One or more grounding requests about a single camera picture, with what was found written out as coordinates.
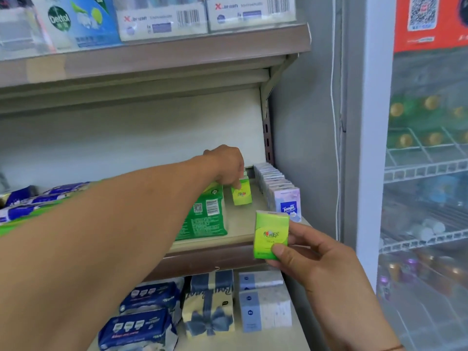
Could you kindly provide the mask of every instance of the bracelet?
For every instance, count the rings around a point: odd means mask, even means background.
[[[402,344],[399,344],[398,346],[396,347],[392,347],[390,349],[385,349],[385,350],[382,350],[382,351],[395,351],[395,350],[400,350],[400,349],[404,349],[405,347],[402,345]]]

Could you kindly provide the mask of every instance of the person's right arm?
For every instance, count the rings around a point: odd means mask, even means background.
[[[289,232],[289,245],[311,249],[275,244],[279,261],[267,262],[305,287],[331,350],[404,350],[353,249],[303,224],[291,222]]]

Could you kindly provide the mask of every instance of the white back panel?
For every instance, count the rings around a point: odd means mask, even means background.
[[[259,89],[0,120],[11,187],[50,188],[190,159],[221,144],[265,161]]]

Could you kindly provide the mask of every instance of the forearm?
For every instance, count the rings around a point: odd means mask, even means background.
[[[169,250],[216,165],[196,157],[114,177],[3,237],[0,349],[86,348]]]

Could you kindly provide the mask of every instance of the shelf bracket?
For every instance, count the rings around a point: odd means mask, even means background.
[[[281,75],[283,74],[284,70],[286,70],[294,61],[299,58],[299,53],[297,54],[289,54],[286,56],[286,60],[276,66],[272,66],[270,68],[270,79],[260,86],[260,100],[262,101],[262,118],[266,119],[267,113],[267,100],[270,94],[275,88],[276,84],[281,79]]]

